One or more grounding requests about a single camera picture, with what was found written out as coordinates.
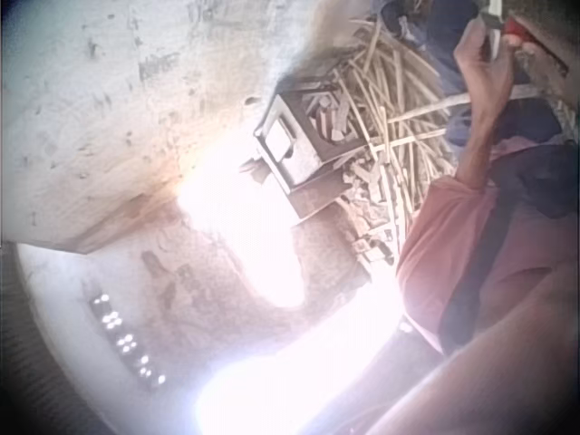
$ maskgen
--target hand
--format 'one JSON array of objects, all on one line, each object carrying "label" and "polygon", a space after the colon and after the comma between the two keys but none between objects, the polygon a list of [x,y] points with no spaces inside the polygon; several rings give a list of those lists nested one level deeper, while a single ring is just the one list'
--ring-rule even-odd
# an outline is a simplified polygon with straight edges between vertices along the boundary
[{"label": "hand", "polygon": [[471,20],[454,55],[471,97],[474,125],[493,126],[514,85],[514,48],[502,38],[497,58],[487,61],[482,54],[486,36],[483,20]]},{"label": "hand", "polygon": [[556,60],[540,45],[522,43],[521,39],[513,38],[513,44],[531,54],[532,77],[540,79],[549,91],[561,98],[573,109],[580,103],[580,56],[577,50],[566,41],[560,40],[525,18],[515,16],[514,19],[526,29],[568,69],[567,75],[560,71]]}]

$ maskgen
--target person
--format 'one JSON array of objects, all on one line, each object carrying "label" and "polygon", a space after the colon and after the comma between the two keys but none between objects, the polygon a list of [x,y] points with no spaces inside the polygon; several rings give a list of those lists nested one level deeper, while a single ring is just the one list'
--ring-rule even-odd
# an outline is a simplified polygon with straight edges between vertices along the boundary
[{"label": "person", "polygon": [[[450,3],[454,4],[453,14],[449,14]],[[577,213],[566,213],[570,207],[577,209],[577,183],[574,183],[577,165],[566,157],[577,156],[577,148],[561,147],[560,141],[552,139],[561,133],[561,129],[559,125],[555,126],[557,121],[549,107],[544,111],[545,101],[508,101],[518,75],[521,80],[529,80],[519,74],[514,65],[514,51],[521,41],[504,37],[497,59],[487,62],[482,57],[487,28],[480,18],[471,19],[472,6],[470,1],[455,0],[435,0],[431,6],[427,44],[433,47],[436,41],[443,41],[437,50],[431,48],[431,52],[439,50],[441,53],[444,45],[454,53],[446,56],[436,54],[441,61],[445,60],[445,63],[440,62],[443,65],[440,66],[441,79],[448,82],[448,75],[442,73],[443,70],[457,69],[461,83],[455,73],[451,81],[455,83],[455,91],[460,87],[468,90],[471,105],[468,110],[462,109],[457,115],[461,122],[455,123],[455,132],[458,133],[455,145],[459,150],[457,172],[454,177],[443,177],[431,184],[411,226],[397,268],[407,316],[442,353],[454,352],[473,335],[504,318],[556,265],[578,259],[578,216]],[[461,31],[459,39],[452,43],[452,35],[458,30]],[[546,141],[551,145],[540,146]],[[532,149],[538,152],[529,153]],[[562,191],[566,193],[566,200],[572,195],[571,206],[567,204],[564,213],[560,212],[562,210],[554,212],[558,205],[549,202],[558,195],[547,195],[547,198],[543,195],[539,204],[512,198],[507,202],[511,207],[504,207],[507,212],[503,220],[496,219],[504,224],[505,234],[494,234],[493,226],[489,227],[487,223],[491,216],[498,214],[492,213],[494,209],[502,210],[498,201],[504,197],[500,195],[504,190],[499,188],[497,179],[496,184],[489,179],[490,161],[492,169],[502,169],[506,162],[513,163],[513,156],[517,157],[516,161],[523,158],[526,164],[537,166],[538,160],[542,164],[558,154],[553,150],[566,151],[555,161],[564,159],[562,167],[569,169],[567,178],[557,180],[556,185],[565,184]],[[516,179],[526,181],[526,169]],[[549,173],[549,168],[540,168],[539,177],[545,172]],[[538,182],[542,184],[542,179],[532,178],[527,184]],[[496,250],[491,258],[487,258],[487,269],[474,265],[482,238],[488,245],[495,244]],[[459,292],[459,285],[469,281],[466,276],[471,278],[474,274],[479,282],[470,286],[477,288],[472,292]],[[467,295],[467,299],[462,296],[463,299],[457,302],[458,295]],[[450,334],[463,336],[449,337]]]},{"label": "person", "polygon": [[[532,53],[552,90],[573,107],[579,103],[577,50],[536,24],[516,19],[569,71],[562,77],[544,47],[512,37],[503,38],[496,61],[483,61],[486,29],[480,20],[469,22],[455,50],[472,101],[471,136],[456,176],[436,182],[427,196],[423,220],[415,222],[399,265],[410,317],[432,335],[435,345],[440,343],[437,319],[462,273],[458,262],[459,269],[469,262],[463,257],[478,243],[477,233],[486,226],[482,221],[491,214],[481,203],[497,195],[487,183],[494,144],[490,138],[513,84],[514,50]],[[577,167],[578,160],[569,165]],[[577,199],[578,178],[567,182],[575,184]],[[491,282],[480,289],[478,334],[367,435],[580,433],[577,224],[577,214],[550,219],[530,204],[517,204],[495,270],[488,275]],[[440,231],[444,235],[437,238]],[[562,233],[551,240],[549,236],[557,236],[551,231]],[[420,309],[418,296],[427,298]]]},{"label": "person", "polygon": [[577,434],[578,264],[393,406],[367,435]]}]

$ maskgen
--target wooden stick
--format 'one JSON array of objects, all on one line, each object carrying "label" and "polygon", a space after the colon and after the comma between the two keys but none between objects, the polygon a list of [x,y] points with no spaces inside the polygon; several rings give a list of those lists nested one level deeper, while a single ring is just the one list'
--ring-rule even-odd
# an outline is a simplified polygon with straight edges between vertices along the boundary
[{"label": "wooden stick", "polygon": [[364,125],[363,117],[361,116],[361,113],[359,112],[358,107],[356,107],[356,104],[354,103],[353,96],[348,91],[348,88],[346,87],[346,84],[344,83],[343,78],[340,76],[340,74],[336,70],[334,70],[334,75],[336,76],[336,80],[338,81],[341,88],[343,89],[343,92],[346,94],[348,101],[351,104],[351,107],[353,107],[354,116],[355,116],[356,120],[358,121],[359,126],[361,127],[362,135],[363,135],[364,139],[366,140],[366,143],[369,147],[369,150],[371,151],[372,158],[376,161],[378,159],[378,156],[377,156],[376,151],[372,147],[371,136],[369,135],[369,131],[366,129],[366,126]]},{"label": "wooden stick", "polygon": [[374,49],[377,47],[377,42],[379,41],[379,36],[381,35],[381,20],[377,16],[377,21],[374,25],[374,31],[372,32],[371,43],[369,44],[369,49],[366,54],[366,59],[364,59],[364,66],[362,70],[367,73],[369,72],[369,67],[371,66],[372,55],[374,54]]},{"label": "wooden stick", "polygon": [[391,103],[391,97],[382,93],[382,90],[379,87],[379,85],[369,77],[369,74],[365,73],[356,63],[349,62],[349,64],[352,66],[354,72],[359,73],[362,77],[366,79],[366,81],[370,84],[370,86],[373,87],[373,89],[379,94],[379,96],[387,103],[389,109],[394,111],[394,106]]},{"label": "wooden stick", "polygon": [[412,211],[415,211],[415,195],[416,195],[416,188],[415,188],[415,151],[413,144],[409,146],[409,172],[411,178],[411,207]]},{"label": "wooden stick", "polygon": [[[405,112],[405,92],[404,92],[404,83],[403,83],[403,69],[402,69],[402,58],[401,52],[395,50],[392,52],[393,59],[395,61],[395,82],[397,86],[397,108],[399,109],[399,113]],[[398,137],[401,138],[403,135],[403,129],[401,123],[399,123],[399,135]],[[405,150],[407,147],[399,148],[399,160],[401,162],[405,161]]]},{"label": "wooden stick", "polygon": [[346,87],[346,84],[344,84],[344,80],[340,76],[340,74],[336,70],[333,70],[333,72],[334,72],[334,75],[336,77],[336,80],[338,81],[338,84],[343,89],[343,92],[346,95],[348,102],[351,104],[351,107],[353,108],[354,117],[359,122],[364,139],[367,141],[367,143],[370,144],[371,143],[371,136],[369,135],[369,131],[367,131],[366,127],[364,126],[363,117],[361,116],[361,113],[359,112],[358,107],[356,107],[356,103],[354,102],[353,96],[348,91],[348,88]]},{"label": "wooden stick", "polygon": [[387,167],[387,173],[393,180],[393,190],[395,192],[395,201],[397,204],[397,218],[399,220],[397,245],[399,247],[399,252],[401,252],[402,245],[407,237],[407,214],[405,213],[405,207],[403,206],[401,189],[397,188],[396,177],[392,171],[392,166]]},{"label": "wooden stick", "polygon": [[399,260],[399,255],[401,254],[401,243],[399,242],[399,231],[397,228],[397,217],[395,215],[395,207],[392,201],[392,193],[391,193],[391,186],[389,183],[389,179],[387,177],[387,170],[386,168],[381,165],[381,186],[382,191],[384,194],[385,201],[387,202],[387,209],[389,209],[389,226],[391,227],[391,236],[394,242],[394,245],[397,247],[396,252],[393,252],[395,257],[395,263]]},{"label": "wooden stick", "polygon": [[384,140],[384,146],[386,150],[387,156],[387,163],[391,163],[392,159],[392,151],[391,151],[391,140],[389,138],[389,125],[387,122],[387,111],[384,109],[384,106],[379,108],[379,112],[381,113],[381,121],[382,121],[382,139]]},{"label": "wooden stick", "polygon": [[366,106],[367,106],[367,109],[369,110],[369,112],[371,113],[371,120],[374,123],[374,128],[377,131],[381,131],[381,127],[380,127],[381,124],[379,122],[379,114],[377,112],[377,108],[372,103],[371,96],[369,95],[366,88],[364,87],[363,79],[361,79],[361,76],[359,75],[359,73],[356,70],[353,70],[353,76],[354,76],[354,79],[359,84],[359,87],[361,88],[362,96],[366,100]]},{"label": "wooden stick", "polygon": [[[523,100],[525,98],[535,98],[539,95],[539,91],[532,84],[517,84],[512,89],[509,96],[510,100]],[[452,95],[441,101],[434,102],[433,104],[428,104],[423,107],[418,107],[411,111],[407,111],[400,116],[389,119],[389,123],[399,122],[414,118],[416,116],[421,116],[426,113],[431,113],[432,111],[440,111],[442,109],[447,109],[449,107],[458,106],[460,104],[468,104],[471,102],[469,94],[467,92],[461,93],[459,95]]]},{"label": "wooden stick", "polygon": [[[369,21],[364,21],[364,20],[354,19],[354,20],[351,20],[351,23],[361,24],[361,25],[365,25],[365,26],[369,26],[369,27],[374,26],[374,23],[369,22]],[[396,39],[391,37],[389,34],[387,34],[382,29],[381,29],[381,38],[385,41],[385,43],[387,43],[387,45],[392,47],[393,50],[405,51],[405,54],[408,55],[416,64],[418,64],[422,68],[424,68],[426,70],[426,72],[433,74],[435,77],[439,77],[439,73],[431,65],[429,65],[429,63],[427,61],[425,61],[425,59],[420,57],[413,50],[409,50],[405,45],[403,45],[402,43],[400,43],[399,41],[397,41]]]},{"label": "wooden stick", "polygon": [[[391,141],[391,147],[400,147],[401,145],[405,145],[411,142],[418,142],[421,140],[438,138],[439,136],[443,136],[445,134],[445,131],[447,131],[447,129],[438,129],[417,135],[412,134],[411,136],[407,136],[406,138],[395,139]],[[376,140],[371,140],[371,143],[374,144],[374,148],[376,150],[384,149],[384,143],[376,143]]]}]

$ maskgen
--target wood chip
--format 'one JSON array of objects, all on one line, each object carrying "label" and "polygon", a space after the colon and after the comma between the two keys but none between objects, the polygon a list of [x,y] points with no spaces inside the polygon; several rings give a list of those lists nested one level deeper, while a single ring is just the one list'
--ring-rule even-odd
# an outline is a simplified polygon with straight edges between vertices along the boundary
[{"label": "wood chip", "polygon": [[361,168],[358,163],[351,165],[351,170],[354,172],[354,175],[365,183],[369,184],[371,182],[371,173],[368,170]]}]

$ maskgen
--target bright light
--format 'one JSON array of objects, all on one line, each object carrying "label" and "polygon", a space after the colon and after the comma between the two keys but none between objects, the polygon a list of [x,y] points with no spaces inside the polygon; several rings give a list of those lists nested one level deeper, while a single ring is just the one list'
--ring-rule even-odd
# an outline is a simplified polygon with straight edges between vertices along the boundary
[{"label": "bright light", "polygon": [[359,290],[339,312],[281,352],[235,363],[204,389],[204,435],[296,434],[355,381],[397,329],[401,302],[391,276]]},{"label": "bright light", "polygon": [[226,152],[218,150],[196,168],[178,203],[191,215],[192,226],[227,241],[257,295],[276,307],[296,308],[305,300],[305,289],[289,206],[248,174],[237,173],[231,149],[230,143]]}]

